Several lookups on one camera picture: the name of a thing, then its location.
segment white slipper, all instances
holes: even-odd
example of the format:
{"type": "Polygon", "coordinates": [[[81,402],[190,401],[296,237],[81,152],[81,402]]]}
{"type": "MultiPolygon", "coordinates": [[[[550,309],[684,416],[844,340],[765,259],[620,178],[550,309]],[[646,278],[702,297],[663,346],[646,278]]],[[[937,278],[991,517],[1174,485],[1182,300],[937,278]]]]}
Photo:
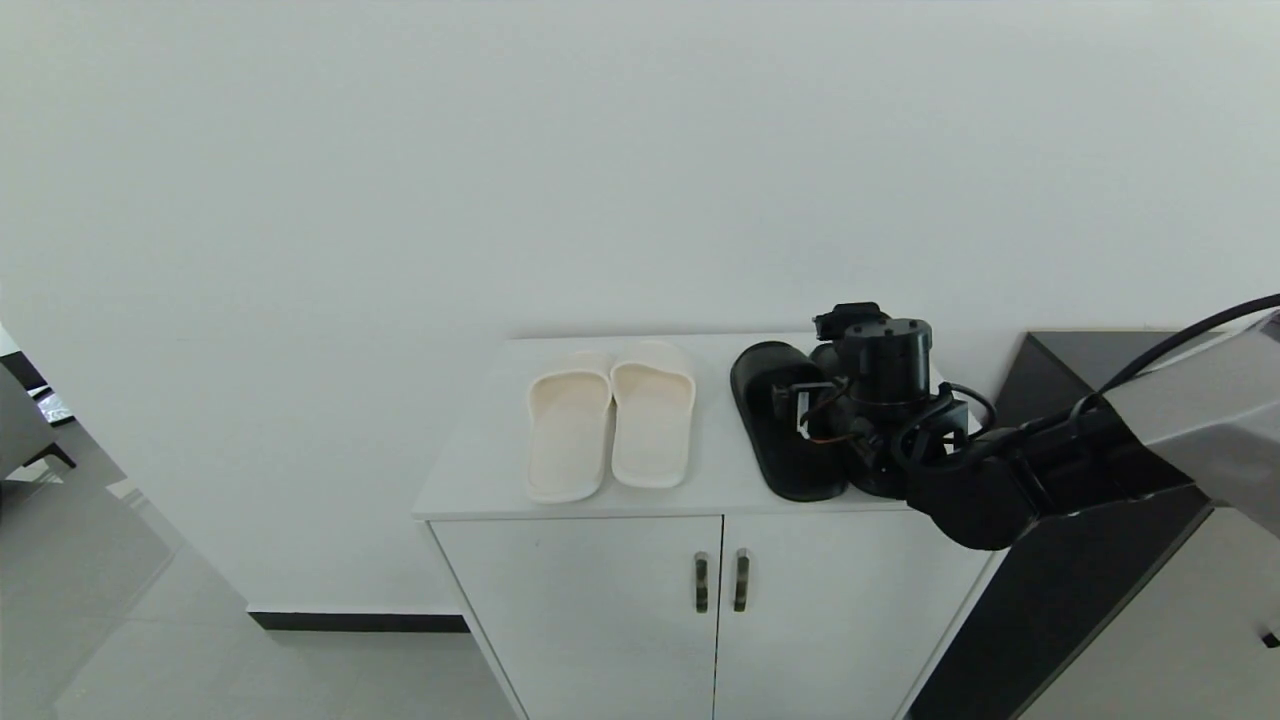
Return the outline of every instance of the white slipper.
{"type": "Polygon", "coordinates": [[[525,489],[534,502],[573,502],[600,488],[613,404],[611,363],[600,352],[577,352],[529,387],[534,428],[525,489]]]}
{"type": "Polygon", "coordinates": [[[641,488],[680,484],[696,395],[692,360],[667,342],[637,342],[618,356],[609,382],[618,404],[613,477],[641,488]]]}

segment cabinet door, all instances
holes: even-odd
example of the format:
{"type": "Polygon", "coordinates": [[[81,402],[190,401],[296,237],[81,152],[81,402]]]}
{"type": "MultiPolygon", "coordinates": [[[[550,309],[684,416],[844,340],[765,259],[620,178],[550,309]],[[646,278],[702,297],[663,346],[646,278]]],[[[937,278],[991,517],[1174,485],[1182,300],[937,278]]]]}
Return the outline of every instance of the cabinet door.
{"type": "Polygon", "coordinates": [[[710,717],[721,528],[719,516],[431,523],[530,720],[710,717]]]}
{"type": "Polygon", "coordinates": [[[989,559],[910,511],[726,518],[717,719],[899,716],[989,559]]]}

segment chair leg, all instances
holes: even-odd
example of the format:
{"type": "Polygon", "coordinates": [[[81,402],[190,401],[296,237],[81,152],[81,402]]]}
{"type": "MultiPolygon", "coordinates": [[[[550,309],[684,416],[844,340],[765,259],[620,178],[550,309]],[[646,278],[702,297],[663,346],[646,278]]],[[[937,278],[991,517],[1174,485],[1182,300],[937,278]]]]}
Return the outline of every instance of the chair leg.
{"type": "Polygon", "coordinates": [[[72,469],[72,470],[76,469],[76,461],[72,460],[70,455],[67,455],[67,451],[63,450],[60,445],[58,445],[55,442],[54,445],[51,445],[49,447],[50,447],[50,450],[49,450],[50,455],[52,455],[54,457],[56,457],[56,459],[61,460],[63,462],[65,462],[68,469],[72,469]]]}
{"type": "Polygon", "coordinates": [[[52,455],[54,457],[56,457],[56,459],[61,460],[63,462],[65,462],[68,468],[70,468],[73,470],[76,469],[76,461],[72,460],[72,456],[67,455],[67,451],[63,450],[61,447],[59,447],[59,445],[56,442],[50,443],[49,446],[46,446],[44,450],[41,450],[40,452],[37,452],[35,457],[32,457],[31,460],[27,460],[26,462],[23,462],[22,466],[23,468],[29,468],[29,466],[35,465],[37,461],[44,460],[45,457],[47,457],[50,455],[52,455]]]}

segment black slipper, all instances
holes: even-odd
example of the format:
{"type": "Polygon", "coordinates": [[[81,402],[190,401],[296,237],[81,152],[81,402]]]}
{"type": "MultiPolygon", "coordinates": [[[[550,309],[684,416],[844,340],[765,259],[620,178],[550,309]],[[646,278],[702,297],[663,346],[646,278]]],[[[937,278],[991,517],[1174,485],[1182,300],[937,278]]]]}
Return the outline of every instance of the black slipper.
{"type": "Polygon", "coordinates": [[[796,432],[795,418],[773,407],[773,388],[822,383],[827,378],[804,352],[769,341],[742,351],[730,370],[733,401],[751,438],[764,482],[780,497],[796,502],[829,500],[849,480],[835,448],[809,442],[796,432]]]}

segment cabinet handle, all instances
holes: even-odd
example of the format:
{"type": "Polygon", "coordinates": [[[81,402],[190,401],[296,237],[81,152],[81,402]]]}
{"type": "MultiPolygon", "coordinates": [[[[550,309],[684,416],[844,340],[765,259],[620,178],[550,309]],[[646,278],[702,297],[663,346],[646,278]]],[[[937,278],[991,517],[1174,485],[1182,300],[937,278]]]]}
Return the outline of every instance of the cabinet handle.
{"type": "Polygon", "coordinates": [[[707,612],[707,553],[694,556],[694,610],[707,612]]]}
{"type": "Polygon", "coordinates": [[[746,610],[746,580],[751,574],[751,559],[746,548],[737,551],[737,583],[733,587],[733,612],[746,610]]]}

